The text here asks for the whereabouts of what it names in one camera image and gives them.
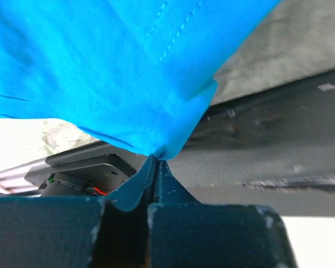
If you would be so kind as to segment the black base beam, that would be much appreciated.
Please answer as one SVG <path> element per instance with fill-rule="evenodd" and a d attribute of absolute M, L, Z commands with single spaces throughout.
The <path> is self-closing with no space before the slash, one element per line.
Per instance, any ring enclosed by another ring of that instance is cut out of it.
<path fill-rule="evenodd" d="M 335 69 L 210 107 L 169 161 L 99 141 L 34 163 L 25 179 L 55 175 L 98 184 L 127 211 L 175 203 L 175 178 L 207 203 L 335 217 Z"/>

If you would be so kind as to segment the blue t-shirt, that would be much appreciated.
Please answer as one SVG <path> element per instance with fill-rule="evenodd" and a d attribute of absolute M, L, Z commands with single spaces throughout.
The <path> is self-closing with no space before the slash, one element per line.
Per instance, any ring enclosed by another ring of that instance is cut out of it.
<path fill-rule="evenodd" d="M 277 1 L 0 1 L 0 118 L 58 118 L 169 160 Z"/>

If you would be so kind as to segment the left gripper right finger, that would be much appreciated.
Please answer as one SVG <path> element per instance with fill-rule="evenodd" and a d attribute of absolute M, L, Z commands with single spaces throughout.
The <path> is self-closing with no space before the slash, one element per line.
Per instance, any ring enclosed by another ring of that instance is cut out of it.
<path fill-rule="evenodd" d="M 157 166 L 147 209 L 151 267 L 296 267 L 283 220 L 264 205 L 208 205 Z"/>

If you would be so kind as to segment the aluminium frame rail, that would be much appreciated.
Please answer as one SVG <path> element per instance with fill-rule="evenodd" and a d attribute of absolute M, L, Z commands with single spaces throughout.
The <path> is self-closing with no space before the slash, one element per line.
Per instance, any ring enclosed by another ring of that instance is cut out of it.
<path fill-rule="evenodd" d="M 30 171 L 46 168 L 45 160 L 35 160 L 26 164 L 0 171 L 0 193 L 17 194 L 37 190 L 39 187 L 25 179 Z"/>

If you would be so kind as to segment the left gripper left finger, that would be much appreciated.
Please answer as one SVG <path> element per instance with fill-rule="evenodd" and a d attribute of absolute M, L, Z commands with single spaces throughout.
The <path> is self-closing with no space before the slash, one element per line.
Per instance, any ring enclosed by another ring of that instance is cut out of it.
<path fill-rule="evenodd" d="M 106 196 L 0 197 L 0 267 L 138 267 L 156 159 Z"/>

